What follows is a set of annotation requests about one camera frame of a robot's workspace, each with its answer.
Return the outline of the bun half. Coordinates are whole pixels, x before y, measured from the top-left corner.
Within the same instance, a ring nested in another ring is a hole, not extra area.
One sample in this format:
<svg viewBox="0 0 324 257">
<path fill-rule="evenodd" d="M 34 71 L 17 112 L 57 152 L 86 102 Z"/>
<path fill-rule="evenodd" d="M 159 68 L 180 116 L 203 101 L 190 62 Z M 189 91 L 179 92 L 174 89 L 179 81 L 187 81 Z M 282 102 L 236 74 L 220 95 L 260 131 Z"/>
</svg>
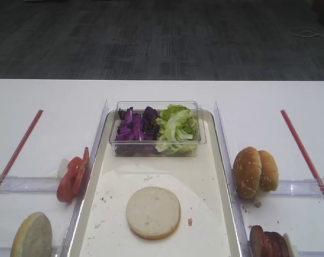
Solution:
<svg viewBox="0 0 324 257">
<path fill-rule="evenodd" d="M 52 228 L 43 212 L 30 214 L 19 227 L 12 243 L 10 257 L 51 256 Z"/>
<path fill-rule="evenodd" d="M 163 239 L 176 231 L 181 205 L 175 193 L 156 186 L 144 187 L 132 194 L 126 206 L 130 229 L 139 237 Z"/>
</svg>

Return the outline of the green lettuce leaves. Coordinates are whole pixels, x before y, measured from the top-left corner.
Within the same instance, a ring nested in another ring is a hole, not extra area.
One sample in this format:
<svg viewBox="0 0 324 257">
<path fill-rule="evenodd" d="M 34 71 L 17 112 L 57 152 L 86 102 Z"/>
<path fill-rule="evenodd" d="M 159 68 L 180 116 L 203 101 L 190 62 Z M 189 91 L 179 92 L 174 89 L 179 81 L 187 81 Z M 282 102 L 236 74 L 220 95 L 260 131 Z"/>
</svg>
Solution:
<svg viewBox="0 0 324 257">
<path fill-rule="evenodd" d="M 160 126 L 157 138 L 159 142 L 177 142 L 158 143 L 155 145 L 157 152 L 167 155 L 195 154 L 197 144 L 192 141 L 199 140 L 197 111 L 181 104 L 170 104 L 160 111 L 156 122 Z"/>
</svg>

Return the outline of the tomato slice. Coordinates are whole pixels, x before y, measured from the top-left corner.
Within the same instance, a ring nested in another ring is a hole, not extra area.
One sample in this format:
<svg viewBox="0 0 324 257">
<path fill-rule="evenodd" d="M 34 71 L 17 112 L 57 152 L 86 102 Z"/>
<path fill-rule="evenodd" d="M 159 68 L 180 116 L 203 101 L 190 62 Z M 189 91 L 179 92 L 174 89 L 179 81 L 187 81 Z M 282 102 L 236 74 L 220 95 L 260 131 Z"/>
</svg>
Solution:
<svg viewBox="0 0 324 257">
<path fill-rule="evenodd" d="M 89 162 L 89 148 L 85 147 L 83 158 L 82 158 L 82 167 L 85 170 Z"/>
<path fill-rule="evenodd" d="M 87 163 L 85 161 L 81 161 L 81 163 L 75 169 L 74 174 L 75 174 L 76 178 L 74 180 L 74 184 L 73 184 L 73 188 L 72 188 L 74 195 L 77 195 L 79 192 L 86 166 L 87 166 Z"/>
<path fill-rule="evenodd" d="M 76 178 L 74 172 L 76 167 L 81 163 L 82 159 L 80 157 L 74 157 L 67 166 L 67 173 L 62 178 L 57 189 L 57 199 L 59 202 L 72 202 L 73 198 L 76 196 L 73 194 L 72 188 L 74 180 Z"/>
</svg>

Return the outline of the white tomato stopper block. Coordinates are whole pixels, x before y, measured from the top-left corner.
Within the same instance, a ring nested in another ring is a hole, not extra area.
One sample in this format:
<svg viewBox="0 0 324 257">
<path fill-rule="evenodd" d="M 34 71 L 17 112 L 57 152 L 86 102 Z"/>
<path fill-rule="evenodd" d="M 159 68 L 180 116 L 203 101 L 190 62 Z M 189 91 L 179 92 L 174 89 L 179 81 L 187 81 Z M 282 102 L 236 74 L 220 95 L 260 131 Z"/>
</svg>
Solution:
<svg viewBox="0 0 324 257">
<path fill-rule="evenodd" d="M 68 171 L 67 166 L 68 166 L 69 162 L 70 161 L 65 159 L 65 158 L 61 160 L 61 163 L 60 163 L 60 165 L 58 167 L 58 170 L 57 170 L 57 178 L 58 178 L 58 180 L 61 180 L 66 175 L 66 173 Z"/>
</svg>

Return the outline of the front tomato slice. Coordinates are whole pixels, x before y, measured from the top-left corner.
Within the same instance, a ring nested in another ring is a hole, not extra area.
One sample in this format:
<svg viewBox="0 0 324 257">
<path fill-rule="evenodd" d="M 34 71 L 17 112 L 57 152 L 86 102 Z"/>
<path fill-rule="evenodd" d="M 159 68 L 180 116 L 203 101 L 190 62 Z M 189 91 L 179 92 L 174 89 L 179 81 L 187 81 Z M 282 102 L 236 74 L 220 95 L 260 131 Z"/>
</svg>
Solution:
<svg viewBox="0 0 324 257">
<path fill-rule="evenodd" d="M 76 178 L 74 172 L 76 167 L 81 163 L 82 159 L 80 157 L 74 157 L 67 166 L 67 173 L 62 178 L 57 189 L 57 199 L 59 202 L 72 202 L 73 198 L 76 196 L 73 194 L 72 188 L 74 180 Z"/>
</svg>

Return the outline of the front meat patty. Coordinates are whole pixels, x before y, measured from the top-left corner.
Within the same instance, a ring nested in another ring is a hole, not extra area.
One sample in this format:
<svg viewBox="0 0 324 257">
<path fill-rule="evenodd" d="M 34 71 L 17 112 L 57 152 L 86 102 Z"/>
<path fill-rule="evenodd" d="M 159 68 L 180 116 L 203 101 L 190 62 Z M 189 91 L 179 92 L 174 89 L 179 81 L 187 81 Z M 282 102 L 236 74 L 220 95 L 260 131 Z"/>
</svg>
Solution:
<svg viewBox="0 0 324 257">
<path fill-rule="evenodd" d="M 261 226 L 254 225 L 250 231 L 250 246 L 254 257 L 268 256 L 269 249 Z"/>
</svg>

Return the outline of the metal baking tray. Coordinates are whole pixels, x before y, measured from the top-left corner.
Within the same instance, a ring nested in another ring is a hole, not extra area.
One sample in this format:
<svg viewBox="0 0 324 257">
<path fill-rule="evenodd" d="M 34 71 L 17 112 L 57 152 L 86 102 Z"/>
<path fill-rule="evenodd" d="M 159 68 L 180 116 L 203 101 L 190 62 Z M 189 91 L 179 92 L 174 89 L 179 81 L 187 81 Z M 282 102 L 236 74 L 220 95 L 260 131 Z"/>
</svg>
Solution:
<svg viewBox="0 0 324 257">
<path fill-rule="evenodd" d="M 190 157 L 117 157 L 107 116 L 71 256 L 241 256 L 214 117 Z"/>
</svg>

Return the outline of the front sesame bun top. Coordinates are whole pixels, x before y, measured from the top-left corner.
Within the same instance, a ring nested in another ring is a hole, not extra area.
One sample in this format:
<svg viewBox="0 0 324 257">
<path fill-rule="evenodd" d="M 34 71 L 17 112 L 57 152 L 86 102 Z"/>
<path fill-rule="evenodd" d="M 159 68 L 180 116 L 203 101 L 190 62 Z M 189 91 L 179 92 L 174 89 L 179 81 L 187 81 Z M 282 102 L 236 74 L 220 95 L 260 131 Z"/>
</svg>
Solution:
<svg viewBox="0 0 324 257">
<path fill-rule="evenodd" d="M 261 176 L 261 158 L 254 147 L 241 150 L 233 163 L 233 174 L 239 196 L 253 198 L 259 188 Z"/>
</svg>

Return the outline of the sesame bun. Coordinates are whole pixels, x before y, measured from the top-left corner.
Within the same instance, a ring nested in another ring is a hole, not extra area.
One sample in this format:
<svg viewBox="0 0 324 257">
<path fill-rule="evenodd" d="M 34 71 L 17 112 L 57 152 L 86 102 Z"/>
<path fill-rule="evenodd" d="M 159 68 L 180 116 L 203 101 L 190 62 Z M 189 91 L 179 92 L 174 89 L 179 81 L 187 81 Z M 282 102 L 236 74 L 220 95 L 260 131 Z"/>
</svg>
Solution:
<svg viewBox="0 0 324 257">
<path fill-rule="evenodd" d="M 265 150 L 258 151 L 261 159 L 261 176 L 259 187 L 264 192 L 276 191 L 278 187 L 278 167 L 272 154 Z"/>
<path fill-rule="evenodd" d="M 253 198 L 259 188 L 261 176 L 261 158 L 254 147 L 241 150 L 233 163 L 233 174 L 239 196 Z"/>
</svg>

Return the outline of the left red strip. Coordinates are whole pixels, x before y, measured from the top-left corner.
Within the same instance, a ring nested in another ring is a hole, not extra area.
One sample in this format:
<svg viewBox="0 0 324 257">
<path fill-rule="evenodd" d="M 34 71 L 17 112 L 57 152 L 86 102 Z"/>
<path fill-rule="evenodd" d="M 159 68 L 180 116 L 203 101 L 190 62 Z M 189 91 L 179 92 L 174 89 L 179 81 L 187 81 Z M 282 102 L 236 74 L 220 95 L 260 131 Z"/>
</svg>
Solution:
<svg viewBox="0 0 324 257">
<path fill-rule="evenodd" d="M 36 124 L 38 123 L 40 117 L 42 116 L 43 114 L 43 110 L 40 109 L 34 119 L 32 120 L 30 126 L 28 127 L 27 131 L 25 132 L 24 136 L 22 137 L 19 145 L 16 147 L 14 153 L 12 154 L 10 160 L 8 161 L 6 167 L 4 168 L 3 172 L 0 174 L 0 186 L 2 185 L 4 179 L 7 177 L 10 169 L 12 168 L 12 166 L 14 165 L 18 155 L 20 154 L 23 146 L 25 145 L 27 139 L 29 138 L 30 134 L 32 133 L 32 131 L 34 130 Z"/>
</svg>

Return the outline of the right clear long divider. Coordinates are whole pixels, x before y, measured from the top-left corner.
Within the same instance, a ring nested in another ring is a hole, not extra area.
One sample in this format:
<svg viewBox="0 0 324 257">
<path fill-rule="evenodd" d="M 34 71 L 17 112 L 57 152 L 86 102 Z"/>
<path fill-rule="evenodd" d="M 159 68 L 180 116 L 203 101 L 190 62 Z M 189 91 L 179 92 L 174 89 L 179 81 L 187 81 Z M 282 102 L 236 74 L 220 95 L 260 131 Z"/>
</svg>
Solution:
<svg viewBox="0 0 324 257">
<path fill-rule="evenodd" d="M 227 140 L 225 138 L 222 115 L 218 108 L 217 101 L 215 101 L 214 104 L 214 116 L 218 142 L 220 145 L 223 170 L 225 174 L 225 181 L 227 184 L 228 196 L 230 199 L 230 208 L 238 244 L 239 256 L 252 256 L 250 242 L 248 240 L 248 236 L 246 235 L 246 229 L 243 220 L 241 207 L 242 202 L 236 192 L 235 178 L 231 167 L 231 158 L 227 147 Z"/>
</svg>

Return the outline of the right red strip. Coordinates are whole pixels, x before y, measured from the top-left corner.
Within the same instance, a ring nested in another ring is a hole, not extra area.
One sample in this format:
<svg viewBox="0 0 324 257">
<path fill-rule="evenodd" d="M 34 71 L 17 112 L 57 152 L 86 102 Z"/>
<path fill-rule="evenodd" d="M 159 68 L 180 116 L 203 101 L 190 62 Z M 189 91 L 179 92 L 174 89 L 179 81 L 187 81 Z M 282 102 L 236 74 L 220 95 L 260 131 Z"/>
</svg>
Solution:
<svg viewBox="0 0 324 257">
<path fill-rule="evenodd" d="M 296 142 L 296 144 L 297 144 L 297 146 L 298 146 L 298 148 L 299 148 L 299 150 L 300 150 L 300 152 L 301 152 L 301 154 L 302 154 L 302 156 L 303 156 L 303 158 L 304 158 L 304 160 L 305 160 L 305 162 L 306 162 L 306 164 L 307 164 L 307 166 L 308 166 L 308 168 L 309 168 L 309 170 L 310 170 L 310 172 L 311 172 L 311 174 L 313 176 L 313 178 L 317 181 L 317 184 L 319 185 L 319 189 L 321 190 L 321 192 L 322 192 L 322 194 L 324 196 L 324 181 L 323 181 L 323 179 L 320 177 L 319 173 L 317 172 L 317 170 L 316 170 L 316 168 L 315 168 L 315 166 L 314 166 L 314 164 L 313 164 L 307 150 L 305 149 L 305 147 L 304 147 L 304 145 L 303 145 L 303 143 L 302 143 L 302 141 L 301 141 L 295 127 L 293 126 L 287 112 L 285 110 L 281 110 L 280 113 L 281 113 L 285 123 L 287 124 L 287 126 L 288 126 L 288 128 L 289 128 L 289 130 L 290 130 L 290 132 L 292 134 L 292 137 L 294 138 L 294 140 L 295 140 L 295 142 Z"/>
</svg>

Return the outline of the white patty stopper block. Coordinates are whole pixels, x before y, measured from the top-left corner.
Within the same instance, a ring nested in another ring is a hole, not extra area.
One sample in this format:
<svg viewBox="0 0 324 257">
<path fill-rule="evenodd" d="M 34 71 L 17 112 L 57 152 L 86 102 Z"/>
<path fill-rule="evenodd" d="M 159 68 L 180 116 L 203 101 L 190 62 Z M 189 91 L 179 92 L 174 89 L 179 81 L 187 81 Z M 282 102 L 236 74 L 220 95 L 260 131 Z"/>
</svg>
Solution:
<svg viewBox="0 0 324 257">
<path fill-rule="evenodd" d="M 295 245 L 292 244 L 291 239 L 287 233 L 283 235 L 284 240 L 286 241 L 289 257 L 299 257 L 298 250 Z"/>
</svg>

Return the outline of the clear rail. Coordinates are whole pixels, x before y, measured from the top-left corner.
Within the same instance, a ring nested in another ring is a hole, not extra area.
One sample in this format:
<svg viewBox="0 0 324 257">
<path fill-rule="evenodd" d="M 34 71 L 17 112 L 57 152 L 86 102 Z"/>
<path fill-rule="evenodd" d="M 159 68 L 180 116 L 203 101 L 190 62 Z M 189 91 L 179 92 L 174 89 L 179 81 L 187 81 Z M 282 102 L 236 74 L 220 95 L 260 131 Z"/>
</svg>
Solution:
<svg viewBox="0 0 324 257">
<path fill-rule="evenodd" d="M 0 193 L 56 193 L 59 186 L 57 177 L 6 176 L 1 179 Z"/>
<path fill-rule="evenodd" d="M 324 198 L 324 179 L 279 180 L 277 190 L 268 195 Z"/>
</svg>

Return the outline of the upper left clear rail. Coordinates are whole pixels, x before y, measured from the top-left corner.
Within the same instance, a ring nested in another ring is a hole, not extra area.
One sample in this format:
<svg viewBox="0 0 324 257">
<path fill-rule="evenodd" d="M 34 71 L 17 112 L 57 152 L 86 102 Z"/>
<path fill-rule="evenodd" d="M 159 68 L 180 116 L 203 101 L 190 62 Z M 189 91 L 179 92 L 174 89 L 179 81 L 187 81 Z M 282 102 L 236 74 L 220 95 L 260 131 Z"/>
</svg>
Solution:
<svg viewBox="0 0 324 257">
<path fill-rule="evenodd" d="M 0 193 L 56 193 L 59 186 L 57 177 L 6 176 L 1 179 Z"/>
</svg>

